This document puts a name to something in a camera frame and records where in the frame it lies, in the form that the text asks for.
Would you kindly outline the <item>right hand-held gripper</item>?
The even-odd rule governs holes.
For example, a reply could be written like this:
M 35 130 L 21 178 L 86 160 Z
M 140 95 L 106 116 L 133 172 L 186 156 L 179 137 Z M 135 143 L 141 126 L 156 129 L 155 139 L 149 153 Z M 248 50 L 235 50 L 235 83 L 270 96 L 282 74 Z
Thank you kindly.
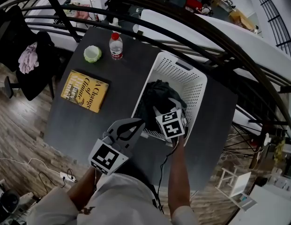
M 172 139 L 186 134 L 187 120 L 182 111 L 182 105 L 179 101 L 168 98 L 175 104 L 177 110 L 162 114 L 153 106 L 156 121 L 166 139 Z

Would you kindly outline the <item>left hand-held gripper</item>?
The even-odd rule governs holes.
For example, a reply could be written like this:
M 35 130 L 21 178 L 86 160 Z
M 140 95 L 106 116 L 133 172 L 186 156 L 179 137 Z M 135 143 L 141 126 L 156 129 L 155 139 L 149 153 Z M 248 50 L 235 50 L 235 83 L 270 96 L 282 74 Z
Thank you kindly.
M 103 137 L 97 139 L 88 157 L 89 164 L 102 174 L 111 175 L 130 159 L 129 150 L 144 128 L 145 121 L 139 118 L 115 121 Z

